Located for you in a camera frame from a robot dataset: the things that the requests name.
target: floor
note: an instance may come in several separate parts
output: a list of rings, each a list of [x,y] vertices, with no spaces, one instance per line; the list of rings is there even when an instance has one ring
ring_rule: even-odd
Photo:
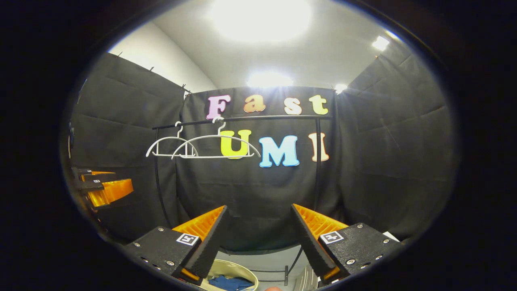
[[[268,271],[280,271],[284,270],[285,266],[289,268],[294,262],[300,246],[273,253],[267,255],[253,255],[253,256],[240,256],[240,255],[228,255],[219,252],[216,259],[227,260],[244,266],[251,270],[268,270]],[[282,291],[293,291],[296,284],[296,278],[301,274],[306,265],[309,264],[307,257],[304,252],[301,252],[296,265],[288,276],[288,285],[284,286],[284,282],[259,282],[256,291],[264,291],[269,287],[278,287]],[[259,280],[283,280],[284,273],[262,273],[253,272]]]

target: blue letter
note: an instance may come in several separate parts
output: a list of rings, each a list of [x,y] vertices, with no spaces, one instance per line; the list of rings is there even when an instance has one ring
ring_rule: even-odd
[[[258,140],[262,144],[262,162],[259,164],[263,168],[269,168],[273,164],[269,160],[269,156],[275,162],[275,165],[280,165],[282,157],[285,156],[282,165],[285,167],[298,166],[300,161],[296,159],[296,140],[298,138],[294,135],[284,137],[280,147],[277,147],[275,141],[270,137],[263,137]]]

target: blue cloth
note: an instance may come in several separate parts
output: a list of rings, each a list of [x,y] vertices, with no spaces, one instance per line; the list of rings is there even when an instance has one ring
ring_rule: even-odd
[[[222,275],[217,277],[217,278],[213,278],[213,279],[208,280],[208,283],[210,283],[210,285],[213,285],[215,287],[224,289],[226,291],[243,290],[243,289],[245,289],[247,287],[250,287],[250,286],[254,285],[250,281],[248,281],[248,280],[246,280],[244,278],[241,278],[241,277],[236,277],[236,278],[228,279],[228,278],[226,278],[225,276],[222,276]]]

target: black fabric backdrop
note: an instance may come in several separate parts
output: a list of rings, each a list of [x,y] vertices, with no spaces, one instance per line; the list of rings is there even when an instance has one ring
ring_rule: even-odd
[[[156,188],[154,157],[145,157],[154,142],[151,128],[179,120],[183,90],[171,81],[121,57],[106,53],[91,70],[81,90],[71,123],[74,166],[130,178],[134,191],[98,209],[101,223],[122,240],[134,240],[157,225],[167,226]],[[176,134],[160,131],[160,137]],[[170,144],[164,142],[162,149]],[[176,203],[175,168],[158,160],[161,189],[171,224],[182,209]]]
[[[244,111],[245,99],[264,97],[266,109]],[[321,120],[325,149],[321,181],[315,189],[314,120],[228,122],[223,130],[252,131],[279,146],[298,137],[298,166],[261,168],[261,158],[158,158],[160,185],[170,225],[156,188],[154,157],[145,158],[155,140],[153,126],[206,120],[208,97],[230,95],[225,118],[287,115],[285,98],[298,98],[303,115],[317,115],[309,98],[321,95],[332,120]],[[221,123],[185,126],[181,137],[216,134]],[[108,229],[134,240],[157,225],[174,227],[221,205],[228,205],[230,227],[222,247],[229,253],[265,253],[296,244],[289,206],[297,203],[343,221],[364,222],[399,239],[430,223],[448,197],[454,164],[451,120],[444,94],[431,72],[407,47],[388,48],[349,86],[333,90],[308,87],[233,88],[189,95],[174,83],[136,64],[106,54],[92,71],[72,117],[76,166],[115,171],[131,178],[134,192],[98,216]],[[178,128],[160,130],[159,138]],[[178,141],[160,143],[172,153]],[[195,141],[200,155],[221,155],[220,139]],[[237,150],[240,142],[232,141]]]
[[[261,112],[246,113],[245,99],[259,94],[264,98],[266,108]],[[250,117],[266,115],[287,115],[284,100],[298,98],[303,115],[329,116],[334,113],[335,92],[328,89],[309,87],[279,87],[270,89],[234,88],[196,93],[187,96],[181,110],[181,121],[206,120],[211,96],[230,95],[231,101],[221,116]],[[309,98],[320,95],[327,99],[323,104],[329,109],[326,115],[314,113]],[[182,136],[186,139],[202,135],[217,134],[221,123],[186,126]],[[259,166],[257,155],[241,159],[178,159],[178,197],[187,213],[197,216],[220,205],[228,205],[231,215],[226,240],[222,247],[229,252],[259,252],[281,249],[296,244],[290,225],[290,205],[313,209],[315,191],[319,198],[317,210],[337,219],[342,219],[341,197],[337,195],[335,172],[337,157],[347,155],[336,143],[336,125],[331,120],[321,120],[325,149],[330,159],[322,162],[321,186],[315,190],[316,162],[312,141],[308,135],[316,132],[315,120],[251,120],[228,122],[222,130],[232,130],[235,137],[241,129],[251,130],[249,142],[262,154],[259,139],[272,137],[277,146],[287,135],[297,136],[296,156],[298,166],[285,167],[273,164],[269,168]],[[194,141],[200,155],[221,155],[221,140],[209,138]],[[240,142],[232,141],[233,150]]]

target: black clothing rack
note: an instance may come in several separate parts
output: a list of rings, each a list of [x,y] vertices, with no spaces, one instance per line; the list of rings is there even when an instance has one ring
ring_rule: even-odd
[[[320,185],[320,171],[321,171],[321,126],[320,126],[320,120],[331,120],[332,116],[318,116],[318,115],[267,115],[267,116],[249,116],[249,117],[229,117],[224,118],[223,120],[216,120],[216,122],[234,122],[234,121],[246,121],[246,120],[281,120],[281,119],[314,119],[316,121],[316,184],[314,189],[314,205],[313,210],[316,210],[316,205],[318,201],[319,196],[319,185]],[[160,129],[164,128],[171,128],[171,127],[180,127],[180,126],[187,126],[187,125],[199,125],[199,124],[209,124],[212,123],[212,120],[199,120],[199,121],[192,121],[192,122],[183,122],[179,123],[178,125],[170,124],[170,125],[162,125],[153,127],[154,130],[156,130],[156,140],[158,140],[158,131]],[[169,220],[169,216],[167,215],[167,212],[165,210],[165,204],[163,203],[163,196],[160,188],[160,179],[158,177],[158,157],[155,156],[155,173],[156,173],[156,189],[158,191],[158,196],[160,198],[160,204],[162,206],[163,214],[165,215],[165,219],[167,220],[167,223],[172,228],[172,224]],[[302,247],[300,246],[300,250],[298,251],[298,255],[296,256],[293,264],[291,265],[291,268],[288,269],[288,266],[285,266],[285,270],[283,271],[265,271],[265,270],[250,270],[254,272],[282,272],[284,273],[284,280],[259,280],[261,282],[284,282],[284,285],[287,286],[287,276],[293,270],[294,265],[298,261],[298,258],[301,255]]]

